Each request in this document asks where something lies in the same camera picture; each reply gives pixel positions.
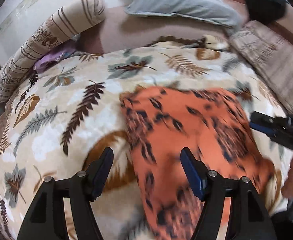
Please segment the orange black floral garment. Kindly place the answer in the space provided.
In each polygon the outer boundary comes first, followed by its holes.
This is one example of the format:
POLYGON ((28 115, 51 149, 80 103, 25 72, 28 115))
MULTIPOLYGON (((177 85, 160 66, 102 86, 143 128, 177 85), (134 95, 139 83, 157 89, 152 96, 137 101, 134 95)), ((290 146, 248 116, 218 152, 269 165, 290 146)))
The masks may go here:
POLYGON ((156 239, 190 239, 203 204, 182 168, 189 148, 225 178, 247 176, 272 206, 281 174, 254 142, 247 116, 228 90, 144 88, 120 96, 146 220, 156 239))

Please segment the striped folded quilt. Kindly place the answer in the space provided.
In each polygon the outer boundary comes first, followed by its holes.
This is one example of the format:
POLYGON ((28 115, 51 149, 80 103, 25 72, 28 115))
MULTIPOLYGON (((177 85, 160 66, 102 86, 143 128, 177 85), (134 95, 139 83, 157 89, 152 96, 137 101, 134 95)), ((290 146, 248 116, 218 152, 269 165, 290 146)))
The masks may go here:
POLYGON ((293 114, 293 44, 258 21, 247 22, 229 41, 293 114))

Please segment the cream leaf-print blanket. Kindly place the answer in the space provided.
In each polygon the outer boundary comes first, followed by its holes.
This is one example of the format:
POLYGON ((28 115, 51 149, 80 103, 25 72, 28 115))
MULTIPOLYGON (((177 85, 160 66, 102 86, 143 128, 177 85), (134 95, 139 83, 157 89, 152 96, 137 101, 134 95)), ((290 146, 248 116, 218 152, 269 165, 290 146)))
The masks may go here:
POLYGON ((0 229, 16 239, 47 176, 64 179, 99 156, 115 159, 104 192, 92 204, 104 239, 153 239, 144 216, 119 97, 150 86, 224 88, 246 114, 284 111, 249 64, 226 41, 200 46, 158 42, 108 54, 76 53, 21 83, 0 118, 0 229))

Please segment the purple cloth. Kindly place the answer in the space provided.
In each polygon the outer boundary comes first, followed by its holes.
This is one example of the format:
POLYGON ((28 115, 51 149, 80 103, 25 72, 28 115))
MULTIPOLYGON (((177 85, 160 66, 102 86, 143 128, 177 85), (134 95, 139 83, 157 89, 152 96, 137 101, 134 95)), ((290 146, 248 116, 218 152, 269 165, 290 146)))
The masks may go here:
POLYGON ((66 59, 75 51, 76 49, 74 46, 62 46, 60 48, 54 48, 52 51, 44 55, 39 61, 37 61, 34 64, 33 69, 38 73, 42 73, 53 64, 66 59))

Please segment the grey pillow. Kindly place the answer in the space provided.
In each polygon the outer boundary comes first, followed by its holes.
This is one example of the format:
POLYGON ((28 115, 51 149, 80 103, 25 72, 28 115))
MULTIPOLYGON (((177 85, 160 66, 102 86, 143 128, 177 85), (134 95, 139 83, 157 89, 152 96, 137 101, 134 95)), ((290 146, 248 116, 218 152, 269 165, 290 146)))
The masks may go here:
POLYGON ((219 0, 128 0, 125 11, 129 15, 149 17, 185 17, 238 30, 240 14, 219 0))

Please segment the mauve bed sheet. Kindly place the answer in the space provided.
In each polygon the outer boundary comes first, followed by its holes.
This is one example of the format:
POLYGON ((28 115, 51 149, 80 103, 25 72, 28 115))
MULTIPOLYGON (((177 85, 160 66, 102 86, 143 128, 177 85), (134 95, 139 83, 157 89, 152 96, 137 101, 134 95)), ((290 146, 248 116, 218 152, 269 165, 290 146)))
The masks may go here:
MULTIPOLYGON (((241 16, 242 24, 249 21, 245 0, 224 0, 241 16)), ((293 45, 293 6, 287 4, 285 15, 267 25, 293 45)), ((198 40, 203 35, 227 38, 222 27, 182 17, 137 17, 122 7, 108 8, 106 19, 80 34, 77 49, 87 53, 109 53, 151 44, 160 37, 169 40, 198 40)))

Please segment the striped beige bolster pillow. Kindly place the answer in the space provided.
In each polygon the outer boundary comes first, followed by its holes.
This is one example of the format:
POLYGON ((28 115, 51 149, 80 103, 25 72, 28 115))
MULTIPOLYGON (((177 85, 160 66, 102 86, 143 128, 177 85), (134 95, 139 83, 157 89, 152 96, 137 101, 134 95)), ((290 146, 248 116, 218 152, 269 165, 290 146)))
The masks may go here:
POLYGON ((105 19, 103 0, 74 0, 59 8, 0 70, 0 103, 6 102, 30 68, 45 54, 105 19))

